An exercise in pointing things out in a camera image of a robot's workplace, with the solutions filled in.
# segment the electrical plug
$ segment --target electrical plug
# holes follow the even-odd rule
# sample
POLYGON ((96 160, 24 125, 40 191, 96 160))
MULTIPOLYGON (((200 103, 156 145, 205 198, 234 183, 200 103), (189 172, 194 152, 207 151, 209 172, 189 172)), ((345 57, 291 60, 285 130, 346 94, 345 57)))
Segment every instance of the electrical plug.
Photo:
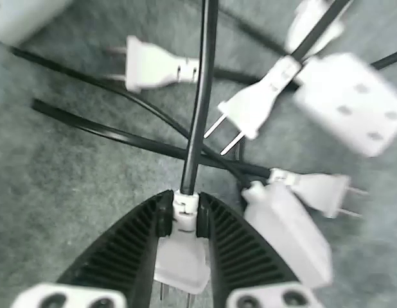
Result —
POLYGON ((154 280, 161 283, 161 299, 169 286, 176 287, 187 292, 187 307, 195 295, 203 292, 210 278, 204 240, 196 237, 198 207, 198 194, 174 193, 172 233, 159 239, 154 271, 154 280))
POLYGON ((331 248, 306 209, 283 183, 253 182, 242 191, 244 218, 296 274, 302 285, 317 288, 333 280, 331 248))
POLYGON ((311 57, 296 80, 296 105, 351 150, 375 157, 397 136, 397 90, 355 55, 311 57))
POLYGON ((231 141, 221 155, 225 155, 243 137, 255 139, 258 129, 267 120, 278 95, 299 72, 301 65, 291 56, 278 60, 274 67, 258 83, 244 88, 230 100, 218 105, 222 116, 205 133, 208 138, 216 128, 228 119, 240 133, 231 141))
MULTIPOLYGON (((313 27, 319 22, 321 17, 327 12, 330 3, 325 0, 304 0, 296 9, 296 17, 290 26, 285 41, 286 50, 290 53, 295 51, 302 41, 311 32, 313 27)), ((327 30, 321 35, 320 39, 308 52, 306 57, 315 55, 324 49, 332 40, 337 39, 344 31, 344 25, 340 22, 340 16, 333 21, 327 30)))
POLYGON ((363 196, 368 195, 365 191, 350 187, 351 178, 347 175, 323 173, 299 175, 274 168, 268 183, 285 184, 307 206, 319 210, 327 218, 336 218, 338 213, 361 217, 360 214, 343 209, 342 203, 348 191, 363 196))
POLYGON ((126 89, 131 92, 171 83, 197 83, 199 78, 199 59, 175 56, 133 35, 127 37, 126 47, 110 48, 109 51, 126 55, 126 71, 125 75, 110 74, 105 77, 125 82, 126 89))

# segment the gray carpet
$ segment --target gray carpet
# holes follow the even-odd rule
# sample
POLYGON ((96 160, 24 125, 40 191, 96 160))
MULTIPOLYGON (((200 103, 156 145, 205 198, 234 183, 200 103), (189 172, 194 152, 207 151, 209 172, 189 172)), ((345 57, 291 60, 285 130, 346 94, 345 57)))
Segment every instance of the gray carpet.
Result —
MULTIPOLYGON (((225 0, 223 3, 283 41, 299 1, 225 0)), ((355 1, 347 32, 326 53, 353 51, 372 62, 397 50, 397 0, 355 1)), ((178 55, 197 56, 200 13, 179 0, 76 1, 24 47, 88 73, 122 73, 123 59, 101 52, 125 44, 128 34, 178 55)), ((277 57, 220 20, 218 64, 263 74, 277 57)), ((397 65, 382 73, 397 87, 397 65)), ((239 85, 216 82, 215 106, 239 85)), ((189 126, 194 85, 144 91, 143 96, 189 126)), ((105 229, 133 206, 181 179, 178 160, 117 144, 69 128, 30 110, 38 97, 80 116, 145 137, 185 146, 171 128, 138 106, 100 89, 31 65, 0 49, 0 300, 58 275, 105 229)), ((219 129, 208 144, 221 150, 235 135, 219 129)), ((335 281, 317 294, 328 308, 397 307, 397 139, 380 157, 347 150, 283 96, 246 160, 296 172, 344 173, 369 198, 349 196, 345 208, 363 219, 313 218, 333 248, 335 281)), ((238 207, 235 181, 225 171, 201 167, 198 191, 238 207)), ((184 307, 172 291, 166 305, 184 307)), ((157 286, 152 306, 158 307, 157 286)), ((195 307, 211 307, 207 287, 195 307)))

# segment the extension cord outlet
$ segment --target extension cord outlet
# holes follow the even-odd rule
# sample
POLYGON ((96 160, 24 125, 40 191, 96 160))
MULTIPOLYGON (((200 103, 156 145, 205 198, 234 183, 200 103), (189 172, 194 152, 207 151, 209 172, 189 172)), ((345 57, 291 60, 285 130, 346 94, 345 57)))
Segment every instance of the extension cord outlet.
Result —
POLYGON ((0 0, 0 42, 20 44, 73 0, 0 0))
POLYGON ((333 281, 331 248, 306 209, 283 183, 253 182, 242 192, 244 218, 274 248, 307 287, 333 281))
POLYGON ((375 157, 397 136, 397 90, 356 56, 311 58, 296 79, 296 105, 351 150, 375 157))

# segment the white extension cord end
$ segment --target white extension cord end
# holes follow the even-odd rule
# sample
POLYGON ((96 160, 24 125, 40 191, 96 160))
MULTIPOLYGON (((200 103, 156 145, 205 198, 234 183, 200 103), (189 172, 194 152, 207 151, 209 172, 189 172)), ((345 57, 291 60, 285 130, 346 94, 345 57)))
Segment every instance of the white extension cord end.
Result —
POLYGON ((244 88, 229 101, 218 105, 222 116, 206 132, 204 138, 209 137, 216 128, 228 119, 237 127, 240 133, 221 152, 225 155, 244 136, 255 139, 260 126, 269 117, 278 95, 299 72, 301 66, 291 56, 278 60, 274 67, 258 83, 244 88))
POLYGON ((310 288, 332 283, 331 248, 300 201, 282 183, 253 182, 242 192, 244 218, 310 288))
POLYGON ((41 283, 20 293, 10 308, 43 307, 114 307, 126 308, 123 293, 111 289, 41 283))
POLYGON ((154 280, 192 295, 210 278, 204 242, 196 237, 198 206, 198 194, 174 193, 172 234, 159 240, 154 271, 154 280))
POLYGON ((351 178, 347 175, 299 175, 274 168, 268 182, 285 184, 307 206, 319 210, 327 218, 336 218, 340 212, 360 217, 360 214, 343 209, 342 203, 348 191, 367 195, 365 191, 350 187, 351 178))
POLYGON ((296 105, 351 150, 375 157, 397 136, 397 90, 356 56, 311 58, 297 81, 296 105))
POLYGON ((324 308, 312 290, 300 282, 282 282, 235 289, 229 294, 225 308, 237 307, 324 308))
POLYGON ((131 92, 164 87, 171 83, 196 83, 199 78, 198 59, 175 56, 133 35, 127 37, 126 48, 110 50, 126 54, 126 72, 125 75, 106 77, 124 81, 126 89, 131 92))
POLYGON ((0 42, 18 45, 73 0, 0 0, 0 42))
MULTIPOLYGON (((326 13, 330 4, 325 0, 304 0, 296 10, 296 17, 288 30, 285 42, 286 50, 293 52, 299 47, 306 36, 311 32, 320 18, 326 13)), ((332 40, 338 38, 344 31, 344 26, 337 18, 321 35, 306 57, 315 55, 324 49, 332 40)))

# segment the black cable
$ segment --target black cable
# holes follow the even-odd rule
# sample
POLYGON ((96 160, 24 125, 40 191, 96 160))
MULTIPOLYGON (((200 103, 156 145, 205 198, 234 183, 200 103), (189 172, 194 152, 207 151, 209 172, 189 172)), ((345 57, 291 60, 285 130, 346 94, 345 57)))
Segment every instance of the black cable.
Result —
MULTIPOLYGON (((243 138, 242 140, 239 141, 239 143, 236 147, 236 151, 234 153, 235 159, 239 164, 244 163, 244 151, 245 151, 245 138, 243 138)), ((240 201, 240 206, 244 213, 247 208, 247 201, 245 201, 245 199, 242 195, 243 187, 240 182, 236 183, 236 187, 237 187, 237 196, 240 201)))
POLYGON ((223 67, 214 68, 214 78, 219 80, 229 80, 236 83, 241 83, 243 85, 252 85, 261 80, 261 77, 246 74, 238 71, 232 71, 230 69, 225 69, 223 67))
MULTIPOLYGON (((397 63, 397 52, 389 56, 386 56, 385 58, 379 59, 371 63, 370 65, 373 66, 375 69, 381 71, 382 69, 385 69, 386 67, 389 67, 395 63, 397 63)), ((216 74, 218 75, 217 78, 235 81, 237 83, 242 83, 244 85, 252 85, 256 82, 259 82, 262 79, 262 77, 260 76, 254 76, 241 72, 234 72, 234 71, 230 71, 229 69, 223 69, 223 68, 215 68, 215 75, 216 74)), ((294 92, 298 88, 299 85, 296 82, 292 81, 285 88, 285 92, 294 92)))
POLYGON ((327 12, 320 18, 319 22, 314 26, 306 38, 301 42, 299 47, 291 54, 297 61, 302 62, 303 58, 308 54, 315 43, 320 39, 321 35, 327 30, 328 26, 340 15, 343 9, 351 0, 335 0, 327 12))
POLYGON ((187 158, 181 178, 180 192, 194 194, 199 167, 199 157, 203 147, 204 130, 210 106, 213 69, 216 57, 218 0, 203 0, 201 22, 200 67, 198 84, 187 145, 187 158))
POLYGON ((379 61, 376 61, 374 63, 372 63, 371 65, 375 68, 375 69, 384 69, 387 66, 390 66, 392 64, 395 64, 397 62, 397 52, 393 53, 392 55, 389 55, 385 58, 380 59, 379 61))
MULTIPOLYGON (((186 159, 185 149, 178 148, 167 143, 147 139, 132 133, 124 132, 122 130, 117 130, 109 126, 90 121, 88 119, 84 119, 60 108, 53 107, 39 99, 34 99, 31 107, 41 114, 85 132, 93 133, 100 137, 127 144, 129 146, 135 146, 137 148, 157 154, 162 154, 177 159, 186 159)), ((268 178, 270 176, 270 170, 267 168, 252 164, 239 164, 238 162, 226 160, 224 158, 222 158, 222 160, 225 162, 225 164, 233 165, 243 173, 260 176, 262 178, 268 178)), ((200 164, 209 167, 225 169, 225 164, 215 162, 208 155, 204 154, 201 154, 200 156, 200 164)))
MULTIPOLYGON (((96 79, 92 76, 89 76, 87 74, 81 73, 79 71, 76 71, 74 69, 68 68, 62 64, 59 64, 55 61, 49 60, 47 58, 44 58, 40 55, 37 55, 35 53, 32 53, 30 51, 25 51, 21 50, 17 47, 13 46, 7 46, 6 44, 0 42, 0 45, 6 47, 9 52, 11 52, 13 55, 18 56, 19 58, 23 58, 31 63, 43 66, 47 69, 51 69, 52 71, 58 72, 60 74, 64 74, 66 76, 72 77, 76 80, 80 80, 82 82, 86 82, 90 85, 94 85, 95 87, 99 87, 101 89, 107 90, 111 93, 115 93, 117 95, 120 95, 130 101, 135 102, 139 106, 143 107, 147 111, 151 112, 153 115, 158 117, 159 119, 163 120, 166 124, 170 125, 174 130, 179 132, 181 135, 183 135, 185 138, 189 138, 189 132, 176 120, 174 120, 172 117, 170 117, 168 114, 166 114, 163 110, 160 108, 154 106, 150 102, 147 102, 144 100, 140 95, 127 92, 126 90, 123 90, 122 88, 119 87, 113 87, 111 85, 107 85, 106 83, 103 83, 101 80, 96 79)), ((225 160, 221 158, 221 156, 213 151, 211 148, 203 144, 203 151, 207 153, 207 155, 217 161, 219 164, 223 165, 233 176, 235 176, 245 187, 250 186, 250 181, 248 178, 243 175, 237 168, 235 168, 234 165, 230 165, 227 163, 225 160)))
MULTIPOLYGON (((196 0, 190 0, 190 3, 198 7, 200 5, 196 0)), ((226 7, 219 6, 218 11, 220 12, 220 16, 224 17, 226 21, 230 22, 235 28, 259 42, 262 46, 270 49, 279 56, 286 56, 288 54, 283 45, 278 43, 271 34, 262 32, 260 29, 249 24, 226 7)))

